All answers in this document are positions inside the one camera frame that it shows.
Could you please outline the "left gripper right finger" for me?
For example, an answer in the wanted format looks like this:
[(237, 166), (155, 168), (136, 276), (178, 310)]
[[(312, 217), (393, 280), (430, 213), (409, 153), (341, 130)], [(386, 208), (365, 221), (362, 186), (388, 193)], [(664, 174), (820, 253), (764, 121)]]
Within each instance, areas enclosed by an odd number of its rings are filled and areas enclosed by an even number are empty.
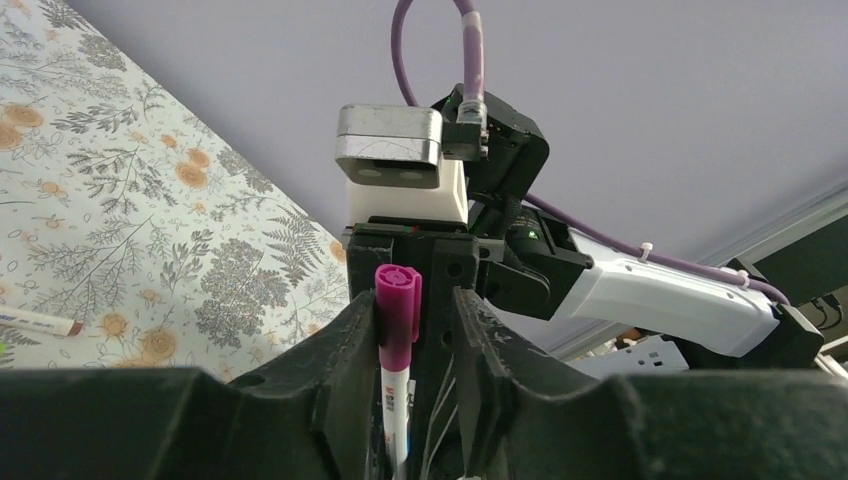
[(847, 383), (810, 371), (595, 380), (453, 292), (464, 470), (484, 479), (843, 479)]

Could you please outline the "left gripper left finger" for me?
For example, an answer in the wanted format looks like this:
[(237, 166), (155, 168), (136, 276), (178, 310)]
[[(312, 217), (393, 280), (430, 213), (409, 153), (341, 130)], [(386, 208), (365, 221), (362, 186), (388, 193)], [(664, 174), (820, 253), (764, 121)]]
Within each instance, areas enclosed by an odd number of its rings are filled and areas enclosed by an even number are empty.
[(374, 295), (223, 383), (198, 368), (7, 371), (5, 479), (375, 479)]

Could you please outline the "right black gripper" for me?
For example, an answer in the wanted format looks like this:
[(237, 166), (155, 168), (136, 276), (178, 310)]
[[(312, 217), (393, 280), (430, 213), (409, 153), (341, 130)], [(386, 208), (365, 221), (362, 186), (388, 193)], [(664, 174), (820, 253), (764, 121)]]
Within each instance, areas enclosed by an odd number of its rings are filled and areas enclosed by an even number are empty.
[(460, 227), (358, 223), (346, 232), (351, 296), (374, 291), (384, 264), (412, 267), (423, 279), (419, 338), (413, 344), (409, 381), (410, 450), (406, 479), (456, 479), (457, 401), (453, 351), (455, 289), (473, 289), (478, 276), (478, 243)]

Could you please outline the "brown cap white pen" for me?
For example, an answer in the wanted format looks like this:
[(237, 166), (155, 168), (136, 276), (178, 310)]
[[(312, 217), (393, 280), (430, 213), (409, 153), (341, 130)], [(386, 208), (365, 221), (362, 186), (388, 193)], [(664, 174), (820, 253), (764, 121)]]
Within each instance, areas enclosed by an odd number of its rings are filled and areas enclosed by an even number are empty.
[(60, 337), (76, 336), (84, 326), (83, 323), (75, 320), (40, 312), (25, 311), (5, 305), (1, 306), (1, 325)]

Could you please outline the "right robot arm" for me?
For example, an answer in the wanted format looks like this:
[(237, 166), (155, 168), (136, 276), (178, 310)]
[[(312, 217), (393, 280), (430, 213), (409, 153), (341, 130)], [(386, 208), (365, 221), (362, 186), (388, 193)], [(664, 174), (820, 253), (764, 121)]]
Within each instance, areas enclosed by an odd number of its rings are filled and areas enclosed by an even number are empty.
[(833, 479), (795, 375), (823, 339), (744, 270), (674, 268), (521, 202), (548, 155), (493, 95), (349, 104), (352, 297), (394, 479)]

